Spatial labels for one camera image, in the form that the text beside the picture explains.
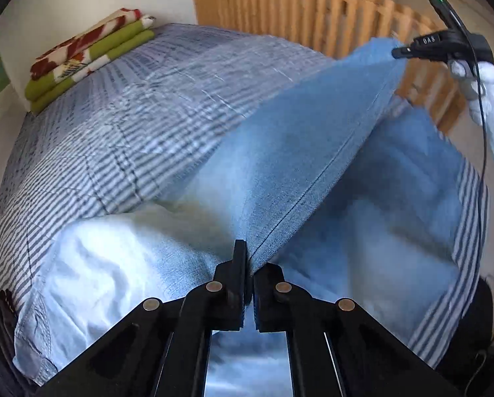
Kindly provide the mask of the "white gloved right hand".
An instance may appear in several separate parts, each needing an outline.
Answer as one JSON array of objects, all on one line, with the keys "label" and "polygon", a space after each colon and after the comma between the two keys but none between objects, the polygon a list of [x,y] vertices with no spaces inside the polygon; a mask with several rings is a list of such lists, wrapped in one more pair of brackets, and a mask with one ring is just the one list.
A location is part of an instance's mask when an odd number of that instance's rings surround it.
[{"label": "white gloved right hand", "polygon": [[488,62],[477,64],[480,82],[476,78],[476,69],[471,69],[466,61],[451,60],[448,67],[468,102],[472,120],[482,126],[482,119],[485,119],[485,131],[494,156],[494,65]]}]

